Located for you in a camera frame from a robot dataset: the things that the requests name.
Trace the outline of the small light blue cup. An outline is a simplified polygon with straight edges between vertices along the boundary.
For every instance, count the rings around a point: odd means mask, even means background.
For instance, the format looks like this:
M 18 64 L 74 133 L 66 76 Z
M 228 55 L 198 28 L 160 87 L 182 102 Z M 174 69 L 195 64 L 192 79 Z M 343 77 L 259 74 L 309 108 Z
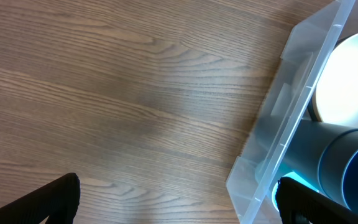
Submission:
M 261 161 L 256 166 L 254 176 L 255 176 L 255 180 L 256 180 L 256 182 L 258 184 L 261 182 L 263 174 L 264 174 L 264 170 L 267 168 L 269 162 L 270 162 L 269 160 Z M 308 181 L 306 181 L 304 178 L 302 178 L 296 171 L 292 170 L 284 162 L 282 162 L 279 165 L 278 170 L 277 170 L 276 174 L 274 175 L 274 177 L 272 179 L 272 182 L 268 185 L 268 189 L 267 189 L 267 192 L 265 194 L 267 196 L 267 198 L 268 198 L 269 204 L 271 204 L 271 206 L 277 212 L 279 212 L 279 209 L 278 209 L 278 205 L 277 205 L 277 201 L 275 199 L 275 196 L 276 196 L 277 189 L 278 189 L 278 181 L 282 177 L 290 177 L 293 180 L 295 180 L 295 181 L 303 184 L 304 186 L 308 187 L 309 189 L 314 190 L 317 193 L 320 193 L 320 191 L 315 186 L 310 184 Z

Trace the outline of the dark blue tall cup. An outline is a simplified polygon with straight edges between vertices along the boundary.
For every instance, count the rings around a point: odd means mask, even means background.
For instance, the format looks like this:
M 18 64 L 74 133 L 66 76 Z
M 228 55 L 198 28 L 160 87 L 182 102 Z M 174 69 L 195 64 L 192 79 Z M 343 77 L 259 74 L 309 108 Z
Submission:
M 358 214 L 358 130 L 339 136 L 323 152 L 319 182 L 331 200 Z
M 339 137 L 356 128 L 302 119 L 293 135 L 282 162 L 313 187 L 319 184 L 319 162 L 323 152 Z

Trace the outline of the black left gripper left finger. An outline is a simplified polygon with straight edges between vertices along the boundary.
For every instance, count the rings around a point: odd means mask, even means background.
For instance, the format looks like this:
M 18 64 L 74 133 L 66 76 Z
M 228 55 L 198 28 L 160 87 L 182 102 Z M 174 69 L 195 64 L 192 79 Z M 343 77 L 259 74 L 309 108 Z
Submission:
M 80 180 L 67 173 L 0 208 L 0 223 L 72 224 L 80 204 Z

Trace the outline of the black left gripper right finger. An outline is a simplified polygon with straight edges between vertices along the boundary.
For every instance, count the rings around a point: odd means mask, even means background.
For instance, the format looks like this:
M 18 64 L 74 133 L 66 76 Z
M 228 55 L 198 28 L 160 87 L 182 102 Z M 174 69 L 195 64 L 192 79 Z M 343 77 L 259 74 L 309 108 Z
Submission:
M 358 224 L 358 215 L 290 177 L 278 180 L 275 194 L 283 224 Z

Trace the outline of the large cream bowl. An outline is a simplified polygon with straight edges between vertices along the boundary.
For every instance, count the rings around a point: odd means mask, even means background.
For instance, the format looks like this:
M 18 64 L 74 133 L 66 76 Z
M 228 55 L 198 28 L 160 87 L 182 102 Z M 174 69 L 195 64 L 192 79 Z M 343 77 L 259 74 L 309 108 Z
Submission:
M 322 122 L 358 128 L 358 33 L 331 52 L 315 90 Z

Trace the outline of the dark blue bowl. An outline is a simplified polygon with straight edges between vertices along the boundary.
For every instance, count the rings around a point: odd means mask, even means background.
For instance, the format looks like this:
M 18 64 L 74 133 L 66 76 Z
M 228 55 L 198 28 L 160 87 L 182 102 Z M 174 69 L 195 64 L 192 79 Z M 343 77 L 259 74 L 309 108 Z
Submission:
M 347 40 L 348 38 L 352 37 L 352 35 L 348 35 L 347 37 L 341 38 L 336 42 L 336 45 L 334 46 L 334 49 L 337 48 L 339 45 L 341 45 L 345 40 Z M 323 120 L 321 119 L 317 106 L 316 106 L 316 92 L 317 90 L 315 90 L 313 92 L 313 95 L 308 103 L 307 106 L 307 112 L 309 114 L 309 117 L 312 121 L 317 121 L 317 122 L 322 122 Z

